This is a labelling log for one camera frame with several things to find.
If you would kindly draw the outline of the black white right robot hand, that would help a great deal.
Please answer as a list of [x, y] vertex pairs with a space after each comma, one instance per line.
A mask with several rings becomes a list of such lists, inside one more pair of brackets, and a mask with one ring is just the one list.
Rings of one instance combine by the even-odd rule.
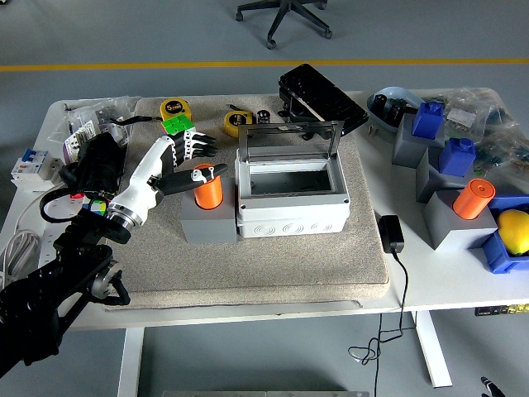
[[505, 394], [489, 378], [482, 376], [480, 380], [487, 390], [486, 393], [481, 394], [482, 397], [505, 397]]

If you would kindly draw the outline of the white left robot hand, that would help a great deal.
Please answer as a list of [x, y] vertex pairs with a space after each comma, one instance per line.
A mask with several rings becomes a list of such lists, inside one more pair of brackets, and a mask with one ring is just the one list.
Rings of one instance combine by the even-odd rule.
[[123, 227], [139, 227], [164, 196], [196, 189], [227, 172], [226, 164], [177, 170], [196, 153], [215, 155], [214, 142], [212, 137], [196, 131], [158, 138], [132, 173], [128, 187], [108, 204], [107, 218]]

